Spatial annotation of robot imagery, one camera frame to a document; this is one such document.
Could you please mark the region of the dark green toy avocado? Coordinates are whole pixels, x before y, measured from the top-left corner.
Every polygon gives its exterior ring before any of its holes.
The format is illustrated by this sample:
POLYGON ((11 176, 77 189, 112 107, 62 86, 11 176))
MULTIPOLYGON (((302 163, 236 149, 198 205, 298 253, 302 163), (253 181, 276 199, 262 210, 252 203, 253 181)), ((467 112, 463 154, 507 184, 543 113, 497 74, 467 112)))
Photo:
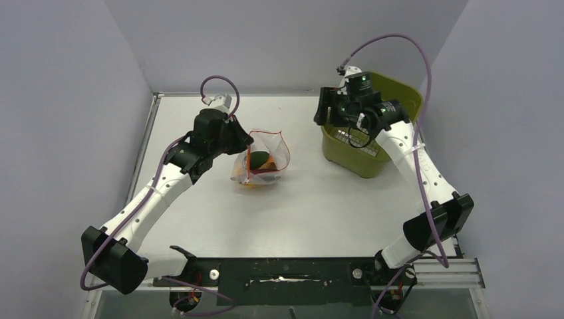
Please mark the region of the dark green toy avocado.
POLYGON ((270 158, 270 153, 266 151, 254 151, 249 155, 249 169, 258 170, 266 164, 270 158))

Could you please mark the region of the clear zip top bag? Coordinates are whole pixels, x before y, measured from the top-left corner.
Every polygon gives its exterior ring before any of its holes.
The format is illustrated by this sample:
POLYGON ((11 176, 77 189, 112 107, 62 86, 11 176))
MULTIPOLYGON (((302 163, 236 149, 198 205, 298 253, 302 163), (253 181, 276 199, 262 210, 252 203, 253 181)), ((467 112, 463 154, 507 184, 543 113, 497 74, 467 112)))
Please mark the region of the clear zip top bag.
POLYGON ((247 187, 272 185, 285 174, 291 155, 282 132, 252 130, 253 143, 241 152, 230 180, 247 187))

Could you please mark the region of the yellow toy bell pepper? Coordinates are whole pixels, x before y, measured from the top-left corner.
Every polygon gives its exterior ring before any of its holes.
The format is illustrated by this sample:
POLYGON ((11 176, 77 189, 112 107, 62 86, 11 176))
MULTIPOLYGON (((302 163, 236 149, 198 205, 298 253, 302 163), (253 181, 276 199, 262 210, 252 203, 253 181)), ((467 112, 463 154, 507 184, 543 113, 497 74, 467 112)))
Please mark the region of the yellow toy bell pepper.
POLYGON ((258 169, 247 171, 241 163, 236 163, 231 172, 231 180, 248 187, 266 186, 279 179, 279 171, 274 163, 266 163, 258 169))

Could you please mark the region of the olive green plastic basket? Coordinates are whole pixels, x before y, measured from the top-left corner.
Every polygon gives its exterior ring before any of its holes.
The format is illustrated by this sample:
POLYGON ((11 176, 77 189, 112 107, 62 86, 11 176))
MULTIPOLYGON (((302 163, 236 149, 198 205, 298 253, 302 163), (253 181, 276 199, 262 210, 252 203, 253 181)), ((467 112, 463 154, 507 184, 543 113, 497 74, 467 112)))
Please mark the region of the olive green plastic basket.
MULTIPOLYGON (((415 121, 419 117, 423 97, 415 88, 375 72, 361 72, 347 77, 340 90, 358 101, 362 111, 368 110, 366 124, 379 116, 401 119, 407 115, 415 121)), ((321 127, 322 152, 326 160, 357 174, 362 178, 376 177, 390 161, 390 156, 364 128, 336 127, 328 123, 321 127)))

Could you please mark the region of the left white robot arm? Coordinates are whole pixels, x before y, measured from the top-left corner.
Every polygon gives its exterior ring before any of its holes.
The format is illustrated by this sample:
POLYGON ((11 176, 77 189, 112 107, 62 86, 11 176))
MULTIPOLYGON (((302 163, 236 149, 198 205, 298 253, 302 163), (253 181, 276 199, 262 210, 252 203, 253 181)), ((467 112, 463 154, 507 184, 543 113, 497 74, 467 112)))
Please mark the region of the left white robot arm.
POLYGON ((130 294, 146 279, 181 274, 188 261, 185 250, 179 250, 180 257, 150 259, 138 254, 141 244, 171 204, 212 168, 215 158, 239 154, 252 143, 235 114, 200 110, 193 129, 164 150, 144 188, 103 226, 84 230, 80 287, 89 291, 110 286, 130 294))

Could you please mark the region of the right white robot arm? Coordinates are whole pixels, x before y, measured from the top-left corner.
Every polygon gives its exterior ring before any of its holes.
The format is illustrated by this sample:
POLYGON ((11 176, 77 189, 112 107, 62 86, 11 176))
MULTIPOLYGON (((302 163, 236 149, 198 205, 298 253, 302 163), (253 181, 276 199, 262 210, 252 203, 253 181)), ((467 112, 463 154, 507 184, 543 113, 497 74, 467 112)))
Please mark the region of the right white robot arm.
POLYGON ((338 87, 322 87, 314 116, 317 125, 364 133, 390 157, 412 192, 419 214, 405 221, 397 240, 376 255, 374 275, 389 284, 400 276, 400 267, 432 246, 456 235, 464 226, 474 201, 446 181, 418 139, 404 103, 384 99, 374 89, 372 73, 348 74, 338 87))

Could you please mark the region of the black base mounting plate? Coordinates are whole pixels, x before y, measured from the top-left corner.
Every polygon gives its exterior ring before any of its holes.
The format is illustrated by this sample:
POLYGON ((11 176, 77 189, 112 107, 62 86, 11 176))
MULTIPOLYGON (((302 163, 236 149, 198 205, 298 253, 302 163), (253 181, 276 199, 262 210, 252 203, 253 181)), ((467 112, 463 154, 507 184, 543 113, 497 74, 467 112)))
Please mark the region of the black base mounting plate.
POLYGON ((376 266, 371 257, 195 258, 162 286, 187 288, 170 294, 171 306, 188 312, 213 291, 216 306, 371 306, 396 312, 418 279, 413 266, 402 272, 376 266))

